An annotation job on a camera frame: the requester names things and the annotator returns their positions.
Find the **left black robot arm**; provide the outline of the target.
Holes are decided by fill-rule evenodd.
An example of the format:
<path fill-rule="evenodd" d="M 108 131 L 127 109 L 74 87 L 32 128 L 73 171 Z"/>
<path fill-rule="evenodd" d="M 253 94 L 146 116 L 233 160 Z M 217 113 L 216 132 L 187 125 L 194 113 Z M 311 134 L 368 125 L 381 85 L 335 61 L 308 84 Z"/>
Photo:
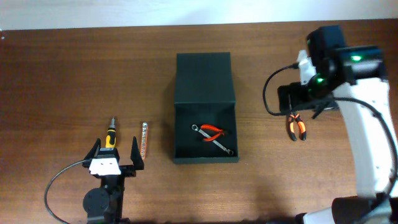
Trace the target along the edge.
<path fill-rule="evenodd" d="M 138 170 L 144 169 L 136 138 L 132 140 L 132 163 L 120 165 L 119 159 L 118 150 L 101 147 L 100 139 L 96 140 L 84 158 L 83 167 L 89 169 L 90 174 L 101 181 L 100 186 L 88 191 L 83 199 L 88 223 L 132 222 L 123 217 L 123 199 L 125 179 L 135 177 Z"/>

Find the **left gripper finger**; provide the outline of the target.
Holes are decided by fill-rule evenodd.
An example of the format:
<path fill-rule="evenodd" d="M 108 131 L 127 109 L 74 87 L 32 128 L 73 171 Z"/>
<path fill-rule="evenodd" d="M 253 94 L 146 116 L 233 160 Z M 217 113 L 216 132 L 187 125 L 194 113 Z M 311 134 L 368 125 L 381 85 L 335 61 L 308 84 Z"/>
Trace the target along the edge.
<path fill-rule="evenodd" d="M 90 149 L 90 151 L 87 153 L 87 155 L 85 156 L 84 160 L 90 160 L 93 159 L 95 157 L 95 154 L 97 153 L 97 150 L 101 147 L 101 139 L 98 138 L 93 147 Z"/>
<path fill-rule="evenodd" d="M 141 153 L 140 153 L 137 139 L 135 136 L 133 137 L 133 140 L 132 140 L 130 159 L 131 159 L 134 167 L 144 167 L 144 161 L 141 157 Z"/>

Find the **silver ring wrench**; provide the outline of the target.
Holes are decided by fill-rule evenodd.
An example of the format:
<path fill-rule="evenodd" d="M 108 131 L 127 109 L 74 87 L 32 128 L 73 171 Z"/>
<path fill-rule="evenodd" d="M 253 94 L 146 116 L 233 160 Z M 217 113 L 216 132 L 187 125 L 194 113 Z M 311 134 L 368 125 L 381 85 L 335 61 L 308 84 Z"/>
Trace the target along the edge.
<path fill-rule="evenodd" d="M 216 126 L 210 125 L 210 124 L 203 124 L 201 126 L 197 126 L 196 124 L 193 124 L 191 128 L 200 133 L 204 138 L 203 142 L 212 142 L 214 145 L 218 146 L 221 150 L 226 152 L 228 155 L 232 156 L 234 152 L 231 149 L 228 149 L 224 145 L 222 145 L 220 142 L 218 142 L 218 138 L 221 136 L 225 136 L 227 134 L 227 131 L 221 128 L 217 128 Z M 213 131 L 215 135 L 210 136 L 208 133 L 205 131 Z"/>

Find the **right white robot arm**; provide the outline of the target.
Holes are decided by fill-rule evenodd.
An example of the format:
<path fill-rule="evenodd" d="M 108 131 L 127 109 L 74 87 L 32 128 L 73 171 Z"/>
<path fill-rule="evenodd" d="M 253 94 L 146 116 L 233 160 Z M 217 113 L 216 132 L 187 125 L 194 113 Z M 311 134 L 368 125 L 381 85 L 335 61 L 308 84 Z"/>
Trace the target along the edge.
<path fill-rule="evenodd" d="M 343 115 L 356 172 L 356 195 L 296 216 L 297 223 L 396 223 L 397 138 L 389 106 L 389 82 L 381 49 L 349 47 L 339 26 L 307 36 L 294 68 L 300 81 L 278 89 L 279 115 L 288 127 L 302 110 Z"/>

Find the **small red cutting pliers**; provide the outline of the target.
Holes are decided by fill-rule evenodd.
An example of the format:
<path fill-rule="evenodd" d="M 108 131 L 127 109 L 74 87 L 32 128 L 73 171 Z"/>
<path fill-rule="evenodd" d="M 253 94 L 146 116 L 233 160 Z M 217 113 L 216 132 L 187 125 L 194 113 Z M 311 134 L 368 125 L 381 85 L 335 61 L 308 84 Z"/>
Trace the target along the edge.
<path fill-rule="evenodd" d="M 204 131 L 205 134 L 207 132 L 213 134 L 210 137 L 205 137 L 204 138 L 205 142 L 214 141 L 214 140 L 218 139 L 219 137 L 224 136 L 226 134 L 226 131 L 224 129 L 217 128 L 216 126 L 213 126 L 213 125 L 210 125 L 210 124 L 203 124 L 203 125 L 200 126 L 200 129 L 202 131 Z"/>

